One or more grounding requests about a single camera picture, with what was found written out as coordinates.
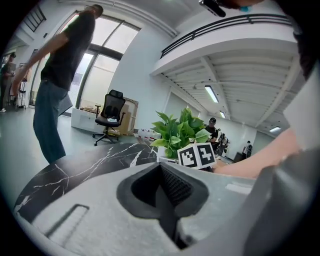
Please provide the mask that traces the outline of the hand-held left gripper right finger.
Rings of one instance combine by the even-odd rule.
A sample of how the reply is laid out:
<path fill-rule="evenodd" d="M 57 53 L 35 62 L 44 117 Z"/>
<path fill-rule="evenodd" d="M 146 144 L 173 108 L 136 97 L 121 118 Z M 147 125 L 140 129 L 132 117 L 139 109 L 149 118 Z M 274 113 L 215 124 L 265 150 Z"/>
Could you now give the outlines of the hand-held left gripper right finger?
<path fill-rule="evenodd" d="M 175 249 L 168 256 L 243 256 L 248 235 L 238 216 L 252 179 L 234 178 L 161 163 L 160 223 Z"/>

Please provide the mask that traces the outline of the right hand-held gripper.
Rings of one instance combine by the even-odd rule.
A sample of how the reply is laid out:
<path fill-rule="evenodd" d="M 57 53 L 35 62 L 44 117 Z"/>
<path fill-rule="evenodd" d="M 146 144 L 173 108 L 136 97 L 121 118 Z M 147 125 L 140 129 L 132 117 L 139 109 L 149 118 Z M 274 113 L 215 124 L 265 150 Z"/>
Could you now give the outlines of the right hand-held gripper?
<path fill-rule="evenodd" d="M 216 165 L 216 156 L 210 142 L 191 143 L 177 151 L 179 164 L 192 169 Z"/>

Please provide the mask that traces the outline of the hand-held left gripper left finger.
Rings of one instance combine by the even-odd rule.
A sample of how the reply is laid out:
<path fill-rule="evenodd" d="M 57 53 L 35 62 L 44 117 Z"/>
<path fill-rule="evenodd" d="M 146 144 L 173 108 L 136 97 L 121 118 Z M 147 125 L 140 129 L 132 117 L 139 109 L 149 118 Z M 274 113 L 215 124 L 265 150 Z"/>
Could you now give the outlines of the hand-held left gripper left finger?
<path fill-rule="evenodd" d="M 50 203 L 32 221 L 55 256 L 168 256 L 178 247 L 156 219 L 130 214 L 118 185 L 150 163 L 88 179 Z"/>

